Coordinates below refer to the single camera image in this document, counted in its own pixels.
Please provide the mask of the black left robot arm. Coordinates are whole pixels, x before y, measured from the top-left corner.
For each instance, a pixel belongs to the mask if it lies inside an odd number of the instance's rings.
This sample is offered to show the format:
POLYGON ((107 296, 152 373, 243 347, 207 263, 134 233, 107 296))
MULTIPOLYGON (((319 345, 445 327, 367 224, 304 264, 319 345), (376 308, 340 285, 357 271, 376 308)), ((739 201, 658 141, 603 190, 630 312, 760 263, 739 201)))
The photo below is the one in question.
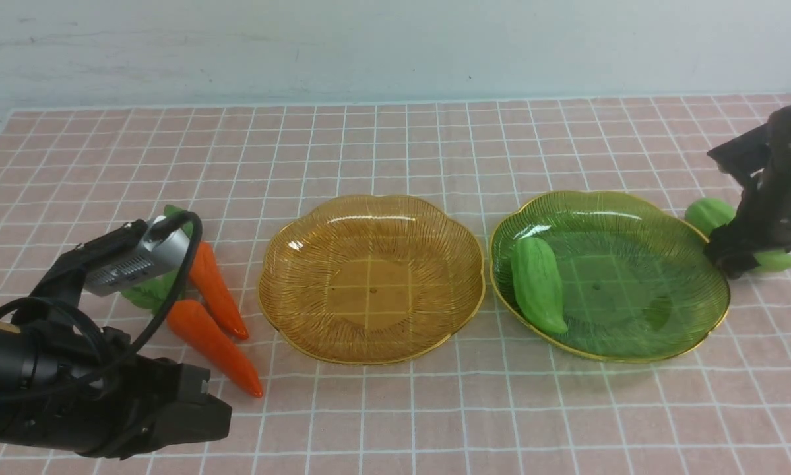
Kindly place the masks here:
POLYGON ((134 220, 60 255, 30 294, 0 307, 0 443, 124 460, 228 436, 232 407, 209 393, 208 369, 139 354, 200 240, 192 212, 134 220), (135 338, 79 309, 83 292, 107 296, 166 274, 171 292, 135 338))

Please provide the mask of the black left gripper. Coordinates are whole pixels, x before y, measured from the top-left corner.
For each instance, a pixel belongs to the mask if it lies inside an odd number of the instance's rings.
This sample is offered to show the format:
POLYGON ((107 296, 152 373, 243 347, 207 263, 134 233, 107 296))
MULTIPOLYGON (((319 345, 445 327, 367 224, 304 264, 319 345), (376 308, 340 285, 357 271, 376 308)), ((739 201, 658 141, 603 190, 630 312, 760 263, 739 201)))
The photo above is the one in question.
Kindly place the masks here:
MULTIPOLYGON (((190 270, 201 238, 189 240, 179 270, 190 270)), ((232 407, 209 392, 208 369, 139 354, 173 296, 136 338, 79 309, 87 243, 60 255, 30 294, 0 307, 0 443, 124 460, 226 438, 232 407)))

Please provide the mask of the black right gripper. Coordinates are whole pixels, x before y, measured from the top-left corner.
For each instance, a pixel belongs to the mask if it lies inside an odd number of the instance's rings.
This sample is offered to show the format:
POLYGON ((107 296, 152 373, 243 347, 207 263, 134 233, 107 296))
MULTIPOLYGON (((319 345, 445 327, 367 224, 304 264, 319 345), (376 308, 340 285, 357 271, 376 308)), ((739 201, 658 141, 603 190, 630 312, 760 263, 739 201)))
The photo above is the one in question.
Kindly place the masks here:
POLYGON ((791 252, 791 104, 707 154, 742 187, 735 218, 710 234, 707 259, 737 279, 759 267, 758 253, 791 252))

